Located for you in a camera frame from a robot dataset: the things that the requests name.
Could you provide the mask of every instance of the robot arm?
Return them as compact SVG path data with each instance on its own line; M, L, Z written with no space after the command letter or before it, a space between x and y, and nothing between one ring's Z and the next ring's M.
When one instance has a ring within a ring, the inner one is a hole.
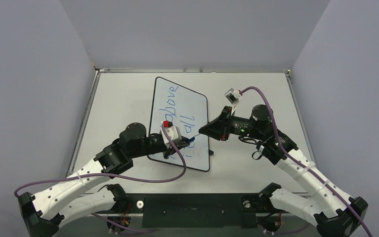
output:
M68 222L96 211L111 209L125 196L119 185L108 185L98 193L79 196L110 180L110 174L118 175L130 169L133 166L133 158L160 152L168 158L175 150L166 136L178 149L189 146L191 141L181 136L178 127L167 121L164 122L164 126L166 133L161 131L146 136L144 125L132 123L111 145L68 177L75 178L74 180L57 183L35 194L20 195L18 202L30 236L50 237Z
M241 96L239 91L231 89L225 95L233 105L239 104ZM271 116L265 105L255 106L249 119L234 116L233 108L225 106L216 119L199 129L200 134L219 141L226 141L230 134L238 135L242 141L245 138L254 139L257 152L288 173L311 196L311 201L309 201L281 189L279 185L271 184L259 193L263 205L268 205L268 208L286 210L306 220L317 226L317 230L323 237L350 236L359 226L359 222L347 206L328 189L327 185L335 189L361 218L365 216L367 202L361 197L352 198L335 186L315 167L314 162L304 156L294 141L281 131L277 131L278 138L275 137ZM279 145L282 145L288 154L305 168L288 158ZM310 171L325 182L320 182Z

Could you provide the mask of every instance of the white wall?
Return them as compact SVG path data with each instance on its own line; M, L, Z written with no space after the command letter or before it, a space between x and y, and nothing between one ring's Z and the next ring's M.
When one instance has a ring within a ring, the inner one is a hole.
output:
M329 0L60 0L97 68L291 69Z
M0 237L27 236L15 188L65 177L93 77L59 1L0 0Z
M292 76L319 168L367 200L379 236L379 1L332 0Z

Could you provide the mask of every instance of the cable tie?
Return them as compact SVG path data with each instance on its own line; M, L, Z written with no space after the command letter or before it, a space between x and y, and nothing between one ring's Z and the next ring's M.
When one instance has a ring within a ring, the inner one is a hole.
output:
M330 182L329 179L326 180L326 181L322 184L322 186L320 186L318 189L316 189L316 191L315 191L313 194L310 194L310 196L311 196L312 198L314 198L314 196L316 196L316 194L317 194L318 192L320 192L320 190L321 190L322 188L324 188L329 182Z
M293 179L297 181L299 177L301 177L304 173L306 173L309 169L313 168L316 164L314 162L310 162L306 167L303 168L298 174L296 174Z
M77 177L79 178L80 182L82 183L82 186L85 187L86 184L84 183L83 179L80 177L80 174L78 171L76 172L76 174L77 174Z

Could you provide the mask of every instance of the orange wire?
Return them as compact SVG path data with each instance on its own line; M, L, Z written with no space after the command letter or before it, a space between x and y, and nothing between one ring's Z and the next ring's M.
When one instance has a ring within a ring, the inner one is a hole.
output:
M280 211L280 215L278 216L276 222L281 219L281 215L282 215L282 211Z
M128 210L124 213L123 220L124 222L129 225L129 222L125 219L125 215L127 215L131 211L131 203L128 203Z

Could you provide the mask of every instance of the white table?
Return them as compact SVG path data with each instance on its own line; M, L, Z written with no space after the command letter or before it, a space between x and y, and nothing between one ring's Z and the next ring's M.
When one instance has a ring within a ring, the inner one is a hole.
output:
M229 88L244 89L257 86L266 95L278 128L294 140L310 158L292 94L283 73L101 73L86 127L77 152L73 170L77 171L105 146L118 138L119 133L132 122L149 127L154 80L163 77L204 94L208 99L209 120L216 118L225 105L224 93ZM242 97L236 115L249 118L252 108L263 104L260 96L249 91ZM304 190L286 173L265 158L253 160L254 145L241 143L236 135L226 142L210 139L211 169L201 172L188 169L173 182L162 184L140 183L115 178L127 193L257 193L269 183L278 183L287 190ZM181 167L135 158L134 167L123 175L166 179L176 176ZM100 186L90 191L96 192Z

